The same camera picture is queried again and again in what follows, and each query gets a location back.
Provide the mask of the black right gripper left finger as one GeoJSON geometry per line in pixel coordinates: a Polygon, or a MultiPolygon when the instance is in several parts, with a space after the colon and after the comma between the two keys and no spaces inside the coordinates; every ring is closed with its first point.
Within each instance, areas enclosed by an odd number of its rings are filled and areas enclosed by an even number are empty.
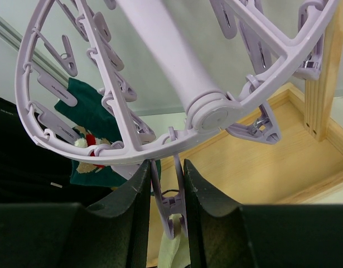
{"type": "Polygon", "coordinates": [[[79,203],[0,204],[0,267],[145,267],[151,163],[120,188],[79,203]]]}

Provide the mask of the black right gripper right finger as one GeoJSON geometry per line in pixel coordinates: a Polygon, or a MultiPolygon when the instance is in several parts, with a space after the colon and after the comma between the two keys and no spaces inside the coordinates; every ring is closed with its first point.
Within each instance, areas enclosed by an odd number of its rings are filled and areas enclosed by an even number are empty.
{"type": "Polygon", "coordinates": [[[343,267],[343,204],[241,204],[183,169],[192,267],[343,267]]]}

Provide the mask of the cream sock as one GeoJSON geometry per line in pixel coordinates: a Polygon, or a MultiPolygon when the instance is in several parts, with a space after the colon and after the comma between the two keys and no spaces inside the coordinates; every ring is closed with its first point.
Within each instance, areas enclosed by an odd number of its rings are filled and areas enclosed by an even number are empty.
{"type": "Polygon", "coordinates": [[[180,217],[180,214],[171,217],[175,233],[174,239],[170,240],[165,233],[162,235],[157,267],[191,267],[189,239],[183,233],[180,217]]]}

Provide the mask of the green christmas sock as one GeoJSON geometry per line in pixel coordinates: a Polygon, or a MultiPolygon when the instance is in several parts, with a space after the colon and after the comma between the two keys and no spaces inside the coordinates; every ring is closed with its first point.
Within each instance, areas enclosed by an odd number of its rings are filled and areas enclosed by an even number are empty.
{"type": "MultiPolygon", "coordinates": [[[[77,99],[71,107],[58,101],[54,109],[75,123],[80,135],[75,145],[86,148],[102,143],[111,145],[122,140],[115,118],[102,107],[102,96],[89,84],[69,78],[67,91],[77,99]]],[[[127,179],[110,166],[94,165],[73,160],[70,182],[76,185],[104,186],[115,190],[127,179]]]]}

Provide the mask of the purple round clip hanger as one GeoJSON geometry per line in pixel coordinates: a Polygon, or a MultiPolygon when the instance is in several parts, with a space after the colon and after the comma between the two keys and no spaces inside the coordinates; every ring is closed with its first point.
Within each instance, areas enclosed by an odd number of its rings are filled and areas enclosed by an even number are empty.
{"type": "Polygon", "coordinates": [[[105,1],[122,24],[134,30],[159,70],[141,65],[141,96],[148,103],[177,96],[186,113],[182,130],[157,136],[129,107],[136,101],[135,85],[123,76],[125,62],[111,46],[112,35],[104,14],[87,1],[38,1],[18,51],[15,100],[22,125],[38,146],[72,160],[94,165],[133,165],[160,160],[191,149],[226,130],[230,135],[275,144],[281,133],[268,98],[292,75],[318,76],[325,29],[338,1],[305,1],[298,11],[298,32],[289,38],[263,13],[260,1],[212,1],[211,6],[227,39],[241,33],[254,68],[238,96],[222,91],[188,44],[162,1],[105,1]],[[70,81],[80,77],[79,64],[89,71],[97,106],[117,122],[120,137],[110,145],[79,147],[80,133],[30,93],[30,76],[64,107],[79,100],[33,57],[43,44],[59,71],[70,81]]]}

